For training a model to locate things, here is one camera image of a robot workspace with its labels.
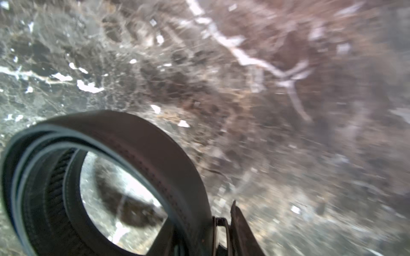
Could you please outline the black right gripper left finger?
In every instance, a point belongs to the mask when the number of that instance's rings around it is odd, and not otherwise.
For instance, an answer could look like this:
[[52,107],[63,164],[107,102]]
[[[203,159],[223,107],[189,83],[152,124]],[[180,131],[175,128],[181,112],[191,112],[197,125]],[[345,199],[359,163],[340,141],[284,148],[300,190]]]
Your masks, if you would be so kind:
[[167,218],[146,256],[174,256],[175,225]]

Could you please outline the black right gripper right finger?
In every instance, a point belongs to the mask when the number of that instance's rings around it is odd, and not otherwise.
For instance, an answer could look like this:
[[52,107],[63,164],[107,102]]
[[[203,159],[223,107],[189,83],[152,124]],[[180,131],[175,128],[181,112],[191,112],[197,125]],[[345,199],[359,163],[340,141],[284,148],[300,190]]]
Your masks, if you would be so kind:
[[236,201],[231,207],[230,236],[234,256],[265,256]]

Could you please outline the black belt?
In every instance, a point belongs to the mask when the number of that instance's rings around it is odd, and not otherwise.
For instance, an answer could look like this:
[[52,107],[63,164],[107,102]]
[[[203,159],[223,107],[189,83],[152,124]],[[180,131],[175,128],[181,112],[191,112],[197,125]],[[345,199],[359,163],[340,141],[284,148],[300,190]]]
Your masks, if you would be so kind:
[[1,158],[2,202],[29,256],[128,256],[82,202],[84,160],[94,153],[124,169],[175,225],[174,256],[215,256],[216,220],[193,162],[166,133],[128,113],[51,118],[14,135]]

